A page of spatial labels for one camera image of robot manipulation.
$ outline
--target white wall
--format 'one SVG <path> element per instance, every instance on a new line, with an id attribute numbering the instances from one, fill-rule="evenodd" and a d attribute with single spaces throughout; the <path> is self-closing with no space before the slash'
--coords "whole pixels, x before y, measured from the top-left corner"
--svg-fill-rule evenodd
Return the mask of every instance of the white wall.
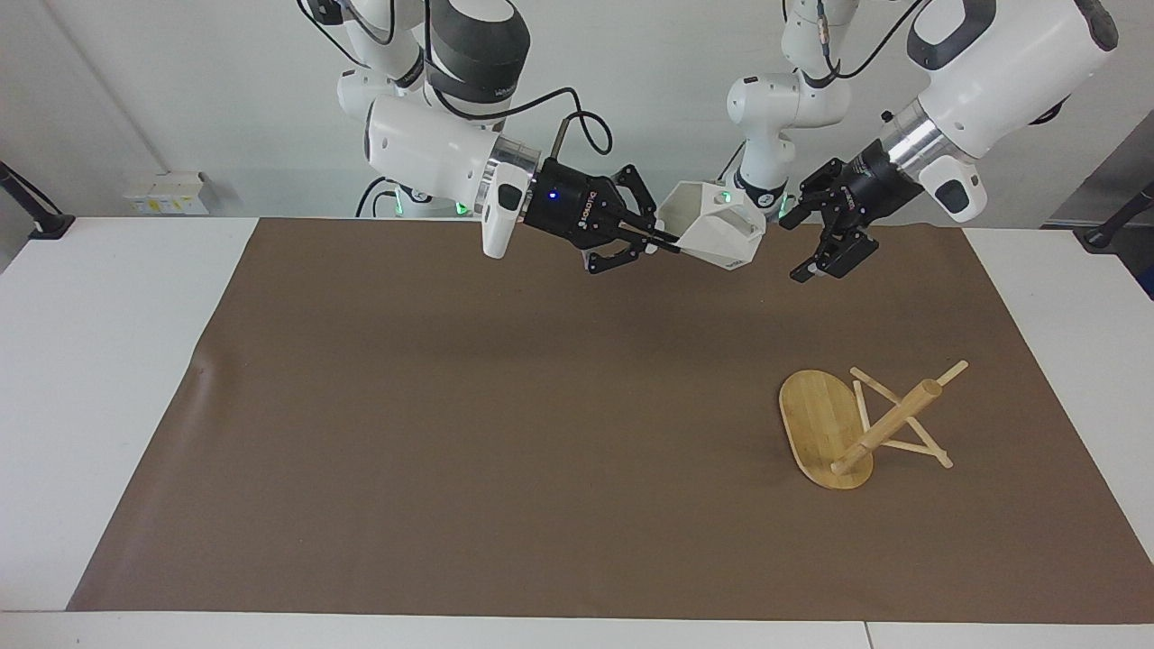
<path id="1" fill-rule="evenodd" d="M 1154 113 L 1054 212 L 1056 223 L 1099 224 L 1154 181 Z M 1136 225 L 1154 225 L 1154 210 L 1134 218 Z"/>
<path id="2" fill-rule="evenodd" d="M 1107 5 L 1122 50 L 1057 121 L 1011 136 L 982 163 L 991 208 L 979 225 L 1041 224 L 1154 109 L 1154 2 Z M 44 6 L 80 55 L 61 53 L 68 38 L 59 32 L 46 35 L 53 28 Z M 533 32 L 518 97 L 577 87 L 619 144 L 606 161 L 578 135 L 565 162 L 591 172 L 632 162 L 659 200 L 679 179 L 715 176 L 739 142 L 725 112 L 732 81 L 788 69 L 775 0 L 517 6 Z M 860 61 L 904 8 L 865 0 L 847 61 Z M 84 60 L 103 85 L 77 81 L 91 76 Z M 43 178 L 65 209 L 80 214 L 122 211 L 126 171 L 168 166 L 207 172 L 230 215 L 346 215 L 374 176 L 362 159 L 361 127 L 336 104 L 346 67 L 293 0 L 0 2 L 0 156 Z M 795 135 L 796 176 L 854 155 L 876 135 L 878 114 L 901 109 L 924 83 L 897 38 L 853 81 L 846 124 Z M 105 87 L 107 97 L 92 99 Z M 122 109 L 119 119 L 112 104 Z M 547 148 L 569 110 L 547 105 L 516 117 L 508 134 Z M 947 223 L 924 199 L 902 219 Z"/>

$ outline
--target black cable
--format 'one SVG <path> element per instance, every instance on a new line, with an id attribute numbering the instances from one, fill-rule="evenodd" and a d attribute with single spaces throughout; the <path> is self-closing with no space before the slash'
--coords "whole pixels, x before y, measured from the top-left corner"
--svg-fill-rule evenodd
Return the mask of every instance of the black cable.
<path id="1" fill-rule="evenodd" d="M 609 125 L 605 122 L 605 120 L 601 118 L 601 115 L 599 115 L 597 113 L 591 113 L 589 111 L 574 111 L 574 112 L 567 114 L 564 117 L 564 119 L 561 120 L 561 122 L 562 122 L 561 142 L 556 147 L 557 151 L 561 151 L 561 146 L 564 144 L 565 136 L 569 134 L 569 122 L 572 121 L 572 120 L 575 120 L 575 119 L 585 119 L 585 118 L 589 118 L 589 119 L 595 121 L 605 130 L 606 135 L 608 135 L 608 140 L 606 141 L 606 148 L 605 149 L 599 149 L 597 147 L 597 144 L 594 144 L 592 141 L 590 141 L 590 144 L 593 146 L 593 149 L 595 151 L 598 151 L 599 154 L 601 151 L 605 151 L 605 154 L 601 154 L 601 155 L 606 155 L 608 151 L 613 150 L 613 132 L 609 130 Z M 589 132 L 585 133 L 585 137 L 586 137 L 586 140 L 589 139 Z"/>
<path id="2" fill-rule="evenodd" d="M 909 16 L 914 15 L 914 12 L 916 12 L 917 8 L 921 7 L 923 2 L 926 2 L 926 0 L 914 0 L 914 2 L 909 6 L 909 8 L 906 9 L 904 14 L 901 14 L 900 18 L 898 18 L 898 22 L 893 23 L 893 27 L 890 28 L 890 31 L 885 35 L 884 38 L 882 38 L 882 42 L 878 43 L 877 47 L 874 49 L 874 52 L 869 55 L 869 58 L 865 59 L 865 62 L 859 66 L 857 69 L 855 69 L 854 72 L 841 74 L 840 72 L 841 61 L 838 61 L 835 66 L 833 65 L 833 61 L 830 60 L 830 55 L 825 54 L 825 65 L 826 67 L 830 68 L 830 75 L 826 76 L 825 80 L 823 81 L 832 81 L 834 79 L 853 79 L 860 75 L 861 73 L 865 72 L 865 68 L 872 65 L 874 60 L 877 59 L 878 54 L 882 53 L 882 50 L 884 50 L 885 46 L 890 44 L 890 40 L 893 38 L 893 35 L 898 33 L 898 30 L 901 29 L 901 25 L 905 24 L 907 20 L 909 20 Z"/>
<path id="3" fill-rule="evenodd" d="M 365 203 L 368 202 L 369 194 L 372 194 L 373 189 L 376 189 L 382 182 L 389 182 L 389 179 L 382 176 L 381 178 L 377 178 L 368 184 L 368 187 L 365 188 L 365 193 L 361 194 L 360 202 L 357 203 L 357 211 L 353 214 L 353 218 L 360 218 L 361 211 L 365 210 Z"/>
<path id="4" fill-rule="evenodd" d="M 365 22 L 365 16 L 360 15 L 360 12 L 357 10 L 357 7 L 349 5 L 349 12 L 353 15 L 353 20 L 357 21 L 357 24 L 359 24 L 360 28 L 365 30 L 365 33 L 367 33 L 368 37 L 372 38 L 374 43 L 376 43 L 377 45 L 382 45 L 384 47 L 392 45 L 392 35 L 394 32 L 397 31 L 397 0 L 389 0 L 389 37 L 385 38 L 384 40 L 381 40 L 376 36 L 375 27 L 369 25 L 368 23 Z"/>
<path id="5" fill-rule="evenodd" d="M 15 169 L 13 169 L 10 166 L 8 167 L 8 173 L 10 173 L 12 177 L 15 178 L 17 182 L 20 182 L 21 185 L 23 185 L 25 189 L 28 189 L 29 192 L 36 194 L 37 197 L 39 197 L 42 201 L 44 201 L 45 204 L 47 204 L 50 208 L 52 208 L 53 211 L 55 211 L 60 216 L 63 216 L 65 212 L 61 211 L 60 208 L 57 207 L 57 203 L 52 202 L 52 199 L 50 199 L 44 192 L 42 192 L 39 187 L 37 187 L 36 185 L 33 185 L 31 181 L 29 181 L 27 178 L 24 178 L 23 176 L 21 176 L 20 172 L 17 172 Z"/>
<path id="6" fill-rule="evenodd" d="M 1042 117 L 1029 122 L 1029 126 L 1042 126 L 1043 124 L 1050 124 L 1057 119 L 1057 117 L 1062 113 L 1062 109 L 1066 105 L 1066 99 L 1069 98 L 1070 97 L 1066 97 L 1065 99 L 1058 102 L 1052 109 L 1042 113 Z"/>
<path id="7" fill-rule="evenodd" d="M 305 0 L 297 0 L 297 7 L 300 8 L 301 14 L 305 14 L 305 17 L 308 18 L 308 22 L 313 23 L 313 27 L 315 27 L 317 31 L 321 32 L 322 36 L 328 38 L 329 43 L 332 43 L 332 45 L 336 46 L 337 50 L 340 50 L 340 53 L 344 54 L 345 58 L 347 58 L 350 61 L 352 61 L 354 66 L 369 69 L 367 65 L 362 64 L 357 59 L 357 57 L 353 57 L 351 53 L 349 53 L 349 50 L 345 50 L 345 46 L 338 43 L 337 39 L 334 38 L 332 35 L 329 33 L 321 23 L 316 22 L 316 18 L 313 17 L 313 14 L 309 14 L 308 9 L 305 8 Z"/>
<path id="8" fill-rule="evenodd" d="M 726 172 L 729 171 L 729 167 L 733 166 L 734 161 L 737 159 L 737 156 L 741 155 L 741 151 L 744 150 L 744 148 L 745 148 L 745 141 L 742 140 L 741 144 L 737 144 L 737 150 L 733 152 L 733 157 L 729 158 L 729 162 L 725 163 L 725 169 L 722 169 L 721 173 L 718 174 L 718 182 L 725 180 Z"/>
<path id="9" fill-rule="evenodd" d="M 435 64 L 433 62 L 433 44 L 432 44 L 433 10 L 429 6 L 429 1 L 430 0 L 425 0 L 425 62 L 427 66 L 432 68 L 435 66 Z M 594 151 L 597 151 L 602 156 L 607 156 L 610 152 L 613 152 L 613 130 L 609 129 L 608 122 L 606 122 L 601 115 L 583 109 L 580 105 L 580 96 L 577 94 L 577 90 L 570 87 L 559 88 L 553 92 L 549 92 L 548 95 L 542 95 L 537 99 L 533 99 L 532 102 L 529 102 L 526 104 L 522 104 L 515 109 L 508 109 L 504 111 L 485 115 L 477 115 L 462 111 L 460 109 L 450 104 L 449 100 L 445 99 L 444 95 L 436 88 L 433 89 L 433 94 L 436 95 L 437 100 L 441 102 L 441 105 L 444 106 L 447 111 L 449 111 L 450 113 L 460 119 L 467 119 L 470 121 L 509 118 L 516 114 L 520 114 L 525 111 L 535 109 L 537 106 L 540 106 L 541 104 L 550 99 L 555 99 L 556 97 L 560 97 L 562 95 L 569 95 L 570 97 L 572 97 L 574 109 L 575 109 L 575 112 L 571 113 L 571 117 L 576 117 L 580 121 L 580 129 L 585 134 L 585 140 L 589 142 L 589 146 L 592 147 Z M 586 121 L 586 118 L 595 121 L 605 130 L 607 140 L 607 144 L 605 148 L 599 147 L 597 141 L 593 140 L 593 134 L 589 129 L 589 122 Z"/>
<path id="10" fill-rule="evenodd" d="M 382 196 L 391 196 L 396 199 L 397 193 L 390 189 L 388 192 L 381 192 L 380 194 L 376 195 L 376 197 L 373 199 L 373 218 L 376 218 L 376 202 L 380 201 Z"/>

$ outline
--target white table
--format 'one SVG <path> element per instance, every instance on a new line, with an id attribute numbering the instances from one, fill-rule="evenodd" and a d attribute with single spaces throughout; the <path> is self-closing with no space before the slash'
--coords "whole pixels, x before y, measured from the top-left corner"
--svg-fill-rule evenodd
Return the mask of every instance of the white table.
<path id="1" fill-rule="evenodd" d="M 81 219 L 0 275 L 0 648 L 1154 647 L 1154 626 L 62 613 L 255 224 Z M 1066 232 L 968 236 L 1154 555 L 1154 304 Z"/>

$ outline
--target wooden stand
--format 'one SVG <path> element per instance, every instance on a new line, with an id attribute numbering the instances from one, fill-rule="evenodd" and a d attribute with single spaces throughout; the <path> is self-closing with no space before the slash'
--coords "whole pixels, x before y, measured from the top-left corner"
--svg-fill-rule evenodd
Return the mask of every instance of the wooden stand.
<path id="1" fill-rule="evenodd" d="M 794 460 L 805 476 L 826 488 L 857 488 L 874 472 L 874 452 L 879 446 L 930 455 L 950 469 L 953 462 L 915 417 L 942 396 L 942 388 L 967 367 L 962 360 L 937 380 L 924 380 L 905 397 L 854 367 L 854 390 L 835 376 L 808 370 L 786 380 L 781 387 L 781 416 Z M 870 425 L 862 385 L 869 386 L 894 405 Z M 922 446 L 893 441 L 902 426 L 909 425 Z"/>

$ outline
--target black mounting pole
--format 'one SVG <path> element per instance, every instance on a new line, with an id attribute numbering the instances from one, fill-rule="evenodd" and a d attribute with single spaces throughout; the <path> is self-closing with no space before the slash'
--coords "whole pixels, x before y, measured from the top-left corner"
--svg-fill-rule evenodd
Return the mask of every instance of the black mounting pole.
<path id="1" fill-rule="evenodd" d="M 1151 182 L 1137 196 L 1130 199 L 1130 202 L 1111 216 L 1109 221 L 1085 232 L 1082 241 L 1086 241 L 1087 246 L 1094 248 L 1106 248 L 1114 241 L 1114 236 L 1125 227 L 1127 223 L 1151 208 L 1154 208 L 1154 182 Z"/>
<path id="2" fill-rule="evenodd" d="M 36 230 L 28 236 L 29 239 L 59 239 L 65 236 L 65 232 L 72 227 L 72 224 L 76 221 L 75 216 L 67 214 L 52 214 L 44 209 L 44 206 L 39 203 L 28 189 L 21 184 L 20 180 L 13 174 L 8 165 L 0 162 L 0 186 L 8 192 L 13 199 L 20 203 L 20 207 L 31 215 L 32 221 L 36 222 Z"/>

